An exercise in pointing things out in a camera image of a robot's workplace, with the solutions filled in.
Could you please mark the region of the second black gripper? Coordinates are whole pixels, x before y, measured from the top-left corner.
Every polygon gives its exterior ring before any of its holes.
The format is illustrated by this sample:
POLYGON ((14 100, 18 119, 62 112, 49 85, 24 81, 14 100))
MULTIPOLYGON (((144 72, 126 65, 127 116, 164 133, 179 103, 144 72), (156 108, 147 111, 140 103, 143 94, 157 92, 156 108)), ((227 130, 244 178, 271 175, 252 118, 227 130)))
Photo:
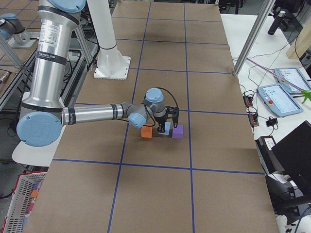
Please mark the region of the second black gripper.
POLYGON ((168 115, 164 114, 163 116, 156 116, 155 121, 159 124, 158 126, 158 133, 165 133, 165 122, 168 119, 168 115))

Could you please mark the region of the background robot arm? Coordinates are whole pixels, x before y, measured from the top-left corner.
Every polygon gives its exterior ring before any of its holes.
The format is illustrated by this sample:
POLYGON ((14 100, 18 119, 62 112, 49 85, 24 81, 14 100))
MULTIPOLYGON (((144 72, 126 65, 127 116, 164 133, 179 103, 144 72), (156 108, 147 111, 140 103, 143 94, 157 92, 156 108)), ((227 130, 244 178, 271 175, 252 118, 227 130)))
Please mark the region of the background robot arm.
POLYGON ((0 35, 15 49, 30 49, 35 43, 18 17, 13 13, 0 16, 0 35))

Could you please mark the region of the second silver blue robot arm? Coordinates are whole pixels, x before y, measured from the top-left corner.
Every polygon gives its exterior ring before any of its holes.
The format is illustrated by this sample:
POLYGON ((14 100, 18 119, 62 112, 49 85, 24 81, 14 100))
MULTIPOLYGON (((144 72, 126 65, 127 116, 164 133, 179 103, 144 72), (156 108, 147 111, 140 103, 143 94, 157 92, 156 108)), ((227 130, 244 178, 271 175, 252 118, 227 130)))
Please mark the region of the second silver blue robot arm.
POLYGON ((117 49, 108 2, 100 0, 42 0, 38 14, 41 30, 35 56, 34 76, 28 98, 21 104, 17 134, 33 147, 47 146, 58 139, 62 127, 83 122, 126 119, 135 128, 149 119, 165 132, 168 108, 160 88, 149 89, 141 104, 64 107, 60 103, 63 76, 72 32, 78 28, 81 11, 88 7, 100 51, 96 78, 125 79, 130 58, 117 49))

